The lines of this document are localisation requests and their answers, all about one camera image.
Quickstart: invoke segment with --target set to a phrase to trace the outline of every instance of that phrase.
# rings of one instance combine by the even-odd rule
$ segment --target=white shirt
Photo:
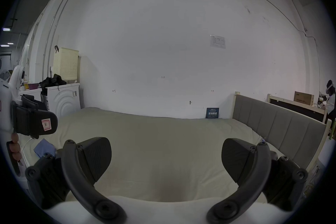
[[[331,111],[335,108],[335,94],[329,97],[329,100],[327,101],[327,105],[325,106],[327,109],[327,113],[330,114]]]

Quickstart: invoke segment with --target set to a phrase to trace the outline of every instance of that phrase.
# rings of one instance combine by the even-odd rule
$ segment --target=bed sheet
[[[20,142],[33,165],[39,159],[34,148],[43,138],[59,149],[67,139],[78,143],[97,136],[109,139],[112,159],[95,189],[105,196],[161,202],[230,196],[237,184],[221,161],[224,140],[261,141],[250,127],[231,118],[146,117],[89,107],[61,118],[54,134],[30,141],[21,135]],[[67,200],[75,198],[70,193]],[[263,194],[258,201],[266,201]]]

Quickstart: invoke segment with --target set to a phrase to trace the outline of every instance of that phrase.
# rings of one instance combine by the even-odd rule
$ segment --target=finger
[[[13,153],[12,156],[16,161],[19,161],[20,159],[22,159],[22,155],[20,152]]]
[[[19,152],[20,145],[18,143],[11,143],[9,144],[9,149],[11,150],[11,152]]]
[[[17,133],[12,133],[12,141],[17,143],[19,141],[19,135]]]

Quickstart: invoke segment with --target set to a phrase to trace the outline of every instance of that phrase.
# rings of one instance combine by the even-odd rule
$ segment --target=laundry basket
[[[77,79],[78,50],[67,48],[58,49],[55,46],[54,74],[60,75],[63,80]]]

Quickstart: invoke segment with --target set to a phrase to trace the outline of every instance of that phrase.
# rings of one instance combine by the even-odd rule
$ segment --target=cardboard box
[[[307,104],[307,105],[313,105],[314,104],[314,95],[308,94],[304,92],[295,92],[294,95],[294,101]]]

